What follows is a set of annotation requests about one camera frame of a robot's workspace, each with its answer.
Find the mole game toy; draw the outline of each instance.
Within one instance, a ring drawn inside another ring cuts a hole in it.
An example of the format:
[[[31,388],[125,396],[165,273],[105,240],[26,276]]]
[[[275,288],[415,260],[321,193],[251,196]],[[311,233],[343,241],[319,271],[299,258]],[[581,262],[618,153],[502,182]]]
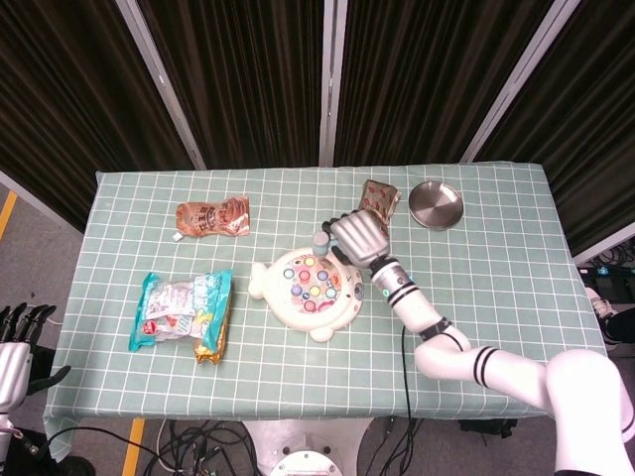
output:
[[[254,263],[249,295],[264,298],[278,319],[326,342],[359,312],[363,285],[359,271],[343,265],[331,251],[300,248],[270,268]]]

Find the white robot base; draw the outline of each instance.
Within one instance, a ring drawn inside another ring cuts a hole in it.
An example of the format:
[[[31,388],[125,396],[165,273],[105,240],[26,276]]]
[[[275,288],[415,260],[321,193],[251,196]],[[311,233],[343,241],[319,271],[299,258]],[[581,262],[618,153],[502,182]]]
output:
[[[245,421],[267,476],[355,476],[357,453],[372,418]]]

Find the table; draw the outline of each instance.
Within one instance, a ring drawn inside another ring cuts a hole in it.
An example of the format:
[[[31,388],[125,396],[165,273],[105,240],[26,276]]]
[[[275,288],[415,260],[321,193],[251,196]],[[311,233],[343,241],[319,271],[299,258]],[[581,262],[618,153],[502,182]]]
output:
[[[366,179],[403,192],[390,226],[393,254],[441,314],[474,346],[547,361],[572,348],[604,353],[540,166],[488,163],[339,169],[267,169],[98,175],[54,368],[72,366],[49,390],[47,434],[82,417],[329,418],[405,415],[402,324],[364,277],[364,303],[326,344],[288,329],[247,294],[251,264],[311,246],[319,224],[355,208]],[[464,200],[451,229],[409,215],[408,193],[443,180]],[[175,233],[184,201],[247,194],[246,237]],[[235,273],[231,327],[218,366],[196,365],[188,342],[128,351],[141,284],[150,271],[181,280]],[[474,383],[420,375],[406,342],[416,417],[524,417],[536,409]],[[69,452],[58,438],[52,454]]]

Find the gray floor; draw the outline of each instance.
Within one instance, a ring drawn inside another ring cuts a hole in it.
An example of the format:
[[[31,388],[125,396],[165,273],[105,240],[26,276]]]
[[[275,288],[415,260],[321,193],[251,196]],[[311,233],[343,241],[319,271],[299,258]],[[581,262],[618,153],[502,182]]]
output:
[[[0,206],[4,203],[6,193],[6,188],[0,186]],[[31,304],[55,304],[58,311],[53,318],[63,319],[80,246],[77,236],[55,225],[29,204],[18,200],[4,238],[0,241],[0,304],[17,304],[22,301]],[[55,347],[59,332],[57,326],[48,324],[40,343]],[[613,360],[631,395],[635,396],[634,361],[618,357],[618,354],[624,353],[632,354],[632,349],[619,349]],[[45,394],[28,398],[12,414],[14,424],[42,430],[45,401]],[[85,424],[110,429],[127,437],[131,421],[121,418],[88,418]],[[154,446],[160,424],[156,420],[146,422],[144,444]],[[399,419],[396,430],[378,452],[369,474],[379,474],[404,427],[405,421]],[[365,474],[370,459],[382,441],[383,428],[384,420],[379,418],[371,423],[366,432],[358,457],[359,474]],[[635,462],[635,439],[628,443],[627,450],[631,461]],[[88,458],[98,475],[120,474],[125,452],[125,444],[98,433],[84,433],[75,439],[73,447],[73,454]],[[486,436],[485,441],[477,433],[460,431],[456,421],[426,420],[416,436],[416,452],[407,474],[542,476],[553,474],[555,453],[555,425],[547,417],[523,419],[511,438]],[[238,474],[247,474],[244,450],[233,447],[229,450],[229,456],[237,461]],[[140,455],[137,474],[143,473],[148,461],[148,456]],[[226,474],[222,472],[220,464],[218,469],[219,474]],[[157,469],[154,474],[167,473]]]

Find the black curtain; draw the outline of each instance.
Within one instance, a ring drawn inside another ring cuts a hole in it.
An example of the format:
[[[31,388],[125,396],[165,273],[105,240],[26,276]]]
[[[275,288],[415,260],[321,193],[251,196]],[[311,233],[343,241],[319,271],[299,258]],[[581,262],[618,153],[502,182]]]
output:
[[[458,162],[548,0],[350,0],[337,166]]]
[[[141,0],[211,169],[318,164],[322,0]]]
[[[542,164],[574,255],[635,221],[634,32],[583,1],[476,158]]]
[[[76,228],[96,171],[192,168],[114,2],[1,2],[0,58],[0,167]]]

